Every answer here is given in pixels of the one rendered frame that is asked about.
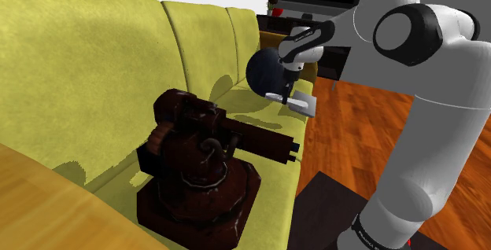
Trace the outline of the dark blue ball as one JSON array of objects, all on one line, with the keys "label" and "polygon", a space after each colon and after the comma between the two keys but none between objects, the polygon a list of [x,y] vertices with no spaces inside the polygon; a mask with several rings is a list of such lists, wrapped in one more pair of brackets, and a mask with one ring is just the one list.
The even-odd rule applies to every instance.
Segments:
[{"label": "dark blue ball", "polygon": [[264,97],[266,93],[281,94],[285,86],[284,67],[279,62],[276,48],[267,47],[251,56],[246,66],[246,80],[250,89]]}]

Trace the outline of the dark television cabinet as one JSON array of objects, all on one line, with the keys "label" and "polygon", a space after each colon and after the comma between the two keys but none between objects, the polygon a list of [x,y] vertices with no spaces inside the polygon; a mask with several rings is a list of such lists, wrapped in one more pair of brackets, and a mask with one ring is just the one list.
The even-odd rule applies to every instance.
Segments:
[{"label": "dark television cabinet", "polygon": [[[296,19],[291,17],[273,17],[257,15],[260,31],[268,31],[281,35],[289,35],[294,27],[313,27],[318,24],[314,20]],[[317,75],[327,79],[339,80],[349,55],[349,47],[325,47],[323,56],[317,62]]]}]

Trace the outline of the dark brown cannon figure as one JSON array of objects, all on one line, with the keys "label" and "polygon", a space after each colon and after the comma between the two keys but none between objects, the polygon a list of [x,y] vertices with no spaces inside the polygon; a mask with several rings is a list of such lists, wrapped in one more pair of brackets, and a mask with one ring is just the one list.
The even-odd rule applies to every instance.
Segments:
[{"label": "dark brown cannon figure", "polygon": [[178,89],[166,90],[153,110],[157,125],[137,149],[141,171],[152,177],[137,193],[138,223],[188,250],[233,250],[261,184],[235,150],[286,164],[299,145]]}]

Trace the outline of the dark robot stand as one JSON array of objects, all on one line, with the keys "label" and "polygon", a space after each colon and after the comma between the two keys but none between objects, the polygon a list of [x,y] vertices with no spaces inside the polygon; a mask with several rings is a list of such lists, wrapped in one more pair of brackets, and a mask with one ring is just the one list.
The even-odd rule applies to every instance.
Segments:
[{"label": "dark robot stand", "polygon": [[419,232],[456,178],[389,163],[365,200],[318,172],[294,203],[287,250],[448,250]]}]

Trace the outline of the yellow-green sofa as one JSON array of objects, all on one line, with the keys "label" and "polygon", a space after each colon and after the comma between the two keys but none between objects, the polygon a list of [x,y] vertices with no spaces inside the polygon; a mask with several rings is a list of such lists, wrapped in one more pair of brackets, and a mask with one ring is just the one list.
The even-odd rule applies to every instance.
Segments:
[{"label": "yellow-green sofa", "polygon": [[0,0],[0,143],[130,220],[153,103],[186,90],[302,143],[307,119],[249,88],[249,9],[157,0]]}]

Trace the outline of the light wooden table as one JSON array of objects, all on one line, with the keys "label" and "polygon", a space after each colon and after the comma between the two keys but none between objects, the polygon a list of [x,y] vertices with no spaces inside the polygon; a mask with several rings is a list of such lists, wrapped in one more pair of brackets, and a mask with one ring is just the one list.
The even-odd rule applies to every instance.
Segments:
[{"label": "light wooden table", "polygon": [[105,202],[0,144],[0,250],[169,250]]}]

